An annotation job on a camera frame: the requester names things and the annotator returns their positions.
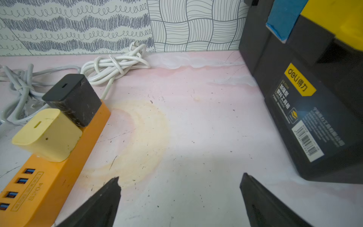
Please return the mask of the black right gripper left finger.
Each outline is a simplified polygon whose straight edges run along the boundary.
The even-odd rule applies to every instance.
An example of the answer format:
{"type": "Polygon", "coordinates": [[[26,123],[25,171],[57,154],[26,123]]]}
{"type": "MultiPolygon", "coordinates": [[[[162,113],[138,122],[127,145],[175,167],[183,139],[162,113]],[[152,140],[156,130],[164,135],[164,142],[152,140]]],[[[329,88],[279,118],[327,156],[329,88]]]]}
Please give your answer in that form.
{"type": "Polygon", "coordinates": [[[112,227],[121,199],[118,177],[109,180],[59,227],[112,227]]]}

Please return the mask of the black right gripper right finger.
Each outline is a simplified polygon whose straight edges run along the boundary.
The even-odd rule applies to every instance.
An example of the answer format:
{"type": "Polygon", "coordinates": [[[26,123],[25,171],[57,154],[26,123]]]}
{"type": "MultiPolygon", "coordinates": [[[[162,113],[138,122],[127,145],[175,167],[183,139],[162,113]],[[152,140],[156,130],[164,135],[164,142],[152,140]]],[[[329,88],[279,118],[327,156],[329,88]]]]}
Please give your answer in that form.
{"type": "Polygon", "coordinates": [[[310,227],[253,176],[244,173],[240,183],[252,227],[310,227]]]}

